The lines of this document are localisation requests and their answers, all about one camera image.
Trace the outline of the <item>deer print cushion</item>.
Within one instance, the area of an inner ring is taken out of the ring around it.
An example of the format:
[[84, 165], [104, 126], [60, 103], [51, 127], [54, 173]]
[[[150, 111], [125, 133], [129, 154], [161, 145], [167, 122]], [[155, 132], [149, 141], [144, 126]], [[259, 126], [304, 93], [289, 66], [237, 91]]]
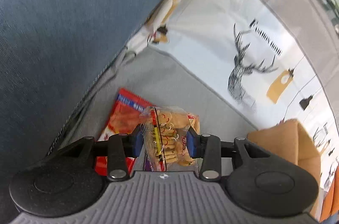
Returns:
[[319, 0], [165, 0], [127, 44], [177, 59], [257, 129], [297, 119], [338, 166], [338, 25]]

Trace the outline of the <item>red snack bag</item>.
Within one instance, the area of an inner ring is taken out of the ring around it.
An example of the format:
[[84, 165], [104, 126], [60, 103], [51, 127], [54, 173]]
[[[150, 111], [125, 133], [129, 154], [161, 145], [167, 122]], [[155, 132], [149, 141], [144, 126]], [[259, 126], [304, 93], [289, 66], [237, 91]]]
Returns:
[[152, 103], [121, 88], [107, 125], [94, 144], [95, 172], [111, 181], [129, 178], [143, 149], [142, 113]]

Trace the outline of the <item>cardboard box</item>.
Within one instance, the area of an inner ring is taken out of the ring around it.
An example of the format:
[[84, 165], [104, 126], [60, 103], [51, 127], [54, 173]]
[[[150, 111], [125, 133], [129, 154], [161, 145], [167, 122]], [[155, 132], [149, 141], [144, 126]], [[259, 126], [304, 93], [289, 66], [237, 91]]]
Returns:
[[[247, 138], [264, 149], [305, 169], [319, 183], [321, 155], [302, 124], [290, 119], [268, 129], [251, 132]], [[327, 193], [318, 195], [311, 215], [320, 222], [338, 214], [338, 167]]]

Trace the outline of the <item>small biscuit bag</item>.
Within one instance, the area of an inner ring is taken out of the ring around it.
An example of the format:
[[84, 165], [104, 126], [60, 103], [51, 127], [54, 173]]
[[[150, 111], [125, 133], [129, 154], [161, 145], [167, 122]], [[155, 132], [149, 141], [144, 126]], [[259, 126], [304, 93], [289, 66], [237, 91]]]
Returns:
[[178, 107], [149, 106], [142, 113], [145, 151], [152, 171], [196, 170], [187, 149], [190, 128], [200, 133], [200, 118]]

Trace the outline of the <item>purple wafer bar pack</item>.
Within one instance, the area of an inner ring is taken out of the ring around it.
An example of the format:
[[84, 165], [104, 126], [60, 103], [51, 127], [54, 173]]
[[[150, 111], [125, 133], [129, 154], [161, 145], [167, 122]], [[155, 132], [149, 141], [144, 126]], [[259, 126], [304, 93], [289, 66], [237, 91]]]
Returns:
[[148, 155], [145, 155], [143, 170], [147, 172], [153, 172], [152, 164], [148, 158]]

